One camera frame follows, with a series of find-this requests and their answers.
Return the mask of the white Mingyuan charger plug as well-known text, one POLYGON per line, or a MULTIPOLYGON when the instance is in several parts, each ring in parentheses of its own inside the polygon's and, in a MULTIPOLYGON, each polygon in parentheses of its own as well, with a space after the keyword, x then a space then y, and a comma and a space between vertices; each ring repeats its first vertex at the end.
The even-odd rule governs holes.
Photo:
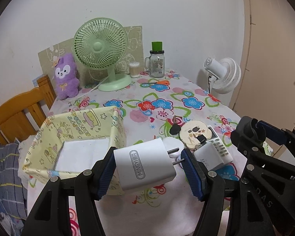
POLYGON ((124 192, 135 192, 172 181, 174 158, 156 138, 114 151, 119 183, 124 192))

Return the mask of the white remote control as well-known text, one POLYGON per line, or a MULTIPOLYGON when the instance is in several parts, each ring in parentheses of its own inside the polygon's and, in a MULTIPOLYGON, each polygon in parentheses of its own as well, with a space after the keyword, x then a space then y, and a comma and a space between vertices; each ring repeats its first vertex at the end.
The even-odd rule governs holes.
POLYGON ((217 152, 219 153, 221 159, 223 160, 224 165, 228 165, 231 162, 233 162, 233 158, 228 151, 227 147, 224 145, 221 138, 217 135, 215 130, 211 127, 211 125, 208 126, 208 129, 211 131, 211 138, 208 140, 208 142, 211 142, 217 152))

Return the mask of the black car key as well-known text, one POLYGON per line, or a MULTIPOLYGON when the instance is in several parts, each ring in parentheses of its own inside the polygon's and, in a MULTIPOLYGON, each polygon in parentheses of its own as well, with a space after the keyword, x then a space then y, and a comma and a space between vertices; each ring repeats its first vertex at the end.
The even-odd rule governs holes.
POLYGON ((180 116, 174 116, 171 119, 171 128, 169 130, 170 135, 178 135, 181 131, 181 127, 183 126, 184 122, 182 120, 182 117, 180 116))

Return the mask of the white power adapter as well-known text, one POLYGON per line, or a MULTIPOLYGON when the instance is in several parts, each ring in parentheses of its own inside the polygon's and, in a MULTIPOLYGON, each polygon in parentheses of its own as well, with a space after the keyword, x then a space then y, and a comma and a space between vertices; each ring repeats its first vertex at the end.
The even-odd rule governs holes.
POLYGON ((211 142, 207 142, 193 153, 197 161, 202 162, 208 171, 216 171, 224 166, 223 160, 211 142))

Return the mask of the white earbuds case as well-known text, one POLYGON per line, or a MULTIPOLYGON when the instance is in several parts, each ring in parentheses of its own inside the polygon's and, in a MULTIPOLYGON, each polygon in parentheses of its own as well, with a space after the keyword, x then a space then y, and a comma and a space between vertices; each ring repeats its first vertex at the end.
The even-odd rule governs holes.
POLYGON ((177 159, 181 156, 181 152, 184 149, 184 143, 181 140, 174 137, 166 137, 162 141, 171 158, 177 159))

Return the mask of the floral tablecloth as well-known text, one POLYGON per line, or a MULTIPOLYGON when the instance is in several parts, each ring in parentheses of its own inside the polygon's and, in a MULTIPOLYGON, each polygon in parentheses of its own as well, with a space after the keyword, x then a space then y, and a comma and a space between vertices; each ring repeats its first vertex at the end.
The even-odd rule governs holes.
MULTIPOLYGON (((237 181, 246 158, 231 144, 231 132, 240 118, 213 95, 174 71, 161 79, 169 86, 149 84, 147 73, 132 80, 127 87, 114 92, 83 88, 72 99, 58 100, 50 115, 71 111, 116 106, 123 118, 126 146, 170 135, 171 119, 182 117, 185 123, 199 120, 211 125, 230 152, 233 162, 218 170, 223 178, 237 181)), ((191 235, 203 208, 193 196, 181 166, 175 166, 176 177, 168 183, 125 194, 117 176, 108 193, 96 203, 106 235, 191 235)), ((33 206, 46 183, 31 176, 28 207, 33 206)))

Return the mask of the purple plush rabbit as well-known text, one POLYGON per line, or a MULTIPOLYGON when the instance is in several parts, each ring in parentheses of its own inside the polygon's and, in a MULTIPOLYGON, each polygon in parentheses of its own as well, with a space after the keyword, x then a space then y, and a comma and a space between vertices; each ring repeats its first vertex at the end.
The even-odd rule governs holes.
POLYGON ((56 94, 59 100, 73 98, 79 92, 77 66, 71 53, 60 57, 55 66, 56 94))

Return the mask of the wooden chair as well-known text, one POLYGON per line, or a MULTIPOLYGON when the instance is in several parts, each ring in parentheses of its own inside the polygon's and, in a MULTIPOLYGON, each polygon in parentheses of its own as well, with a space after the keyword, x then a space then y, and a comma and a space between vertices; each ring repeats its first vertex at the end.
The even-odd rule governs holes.
POLYGON ((15 139, 23 141, 37 133, 25 114, 26 110, 39 127, 45 121, 40 102, 51 108, 56 94, 48 75, 38 78, 37 84, 32 90, 14 96, 0 106, 0 144, 12 143, 15 139))

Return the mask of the blue plaid cloth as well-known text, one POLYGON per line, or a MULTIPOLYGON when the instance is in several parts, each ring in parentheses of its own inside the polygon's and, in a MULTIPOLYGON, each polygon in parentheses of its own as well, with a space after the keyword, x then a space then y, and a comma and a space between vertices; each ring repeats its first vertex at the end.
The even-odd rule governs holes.
POLYGON ((18 176, 18 144, 0 145, 0 224, 8 235, 21 235, 27 219, 27 190, 18 176))

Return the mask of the cotton swab container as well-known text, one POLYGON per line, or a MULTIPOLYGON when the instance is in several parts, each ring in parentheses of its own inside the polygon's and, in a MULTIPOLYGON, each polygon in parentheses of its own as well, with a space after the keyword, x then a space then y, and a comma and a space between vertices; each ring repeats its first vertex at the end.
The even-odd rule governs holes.
POLYGON ((139 62, 129 63, 129 75, 131 78, 138 78, 140 76, 141 67, 139 62))

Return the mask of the white standing fan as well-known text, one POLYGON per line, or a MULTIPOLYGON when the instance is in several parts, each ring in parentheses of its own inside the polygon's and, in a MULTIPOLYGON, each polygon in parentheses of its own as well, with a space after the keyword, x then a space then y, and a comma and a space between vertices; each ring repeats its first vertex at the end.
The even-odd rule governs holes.
POLYGON ((232 58, 223 58, 217 61, 207 58, 204 70, 208 73, 208 92, 214 90, 218 94, 227 94, 233 91, 240 82, 241 68, 232 58))

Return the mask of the glass mason jar mug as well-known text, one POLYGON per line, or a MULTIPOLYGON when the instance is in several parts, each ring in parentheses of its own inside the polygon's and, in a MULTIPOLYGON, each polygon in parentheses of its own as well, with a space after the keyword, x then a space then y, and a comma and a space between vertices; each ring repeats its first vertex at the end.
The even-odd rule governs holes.
POLYGON ((164 50, 150 51, 150 56, 144 59, 144 68, 152 78, 162 78, 165 75, 164 50))

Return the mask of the beige door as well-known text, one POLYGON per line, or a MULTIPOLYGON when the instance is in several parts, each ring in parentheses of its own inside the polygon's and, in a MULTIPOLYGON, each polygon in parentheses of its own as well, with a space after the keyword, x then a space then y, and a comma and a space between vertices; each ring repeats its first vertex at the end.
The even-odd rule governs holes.
POLYGON ((287 0, 243 0, 242 79, 230 108, 295 129, 295 11, 287 0))

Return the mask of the green desk fan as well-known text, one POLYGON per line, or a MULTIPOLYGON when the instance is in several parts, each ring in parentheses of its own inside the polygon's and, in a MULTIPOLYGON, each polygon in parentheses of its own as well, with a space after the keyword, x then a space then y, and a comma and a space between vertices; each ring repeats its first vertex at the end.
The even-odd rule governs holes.
POLYGON ((115 65, 123 58, 128 47, 124 27, 110 18, 94 18, 84 23, 75 33, 73 52, 76 59, 93 70, 106 70, 108 76, 99 84, 104 92, 128 86, 129 75, 115 73, 115 65))

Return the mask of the orange handled scissors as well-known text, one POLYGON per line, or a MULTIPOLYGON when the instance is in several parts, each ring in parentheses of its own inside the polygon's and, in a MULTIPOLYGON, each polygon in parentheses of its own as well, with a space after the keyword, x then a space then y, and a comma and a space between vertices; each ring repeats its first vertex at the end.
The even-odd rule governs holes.
POLYGON ((149 79, 148 80, 148 83, 153 85, 153 84, 157 84, 157 85, 164 85, 164 86, 169 86, 170 85, 170 82, 166 79, 155 79, 155 78, 152 78, 152 79, 149 79))

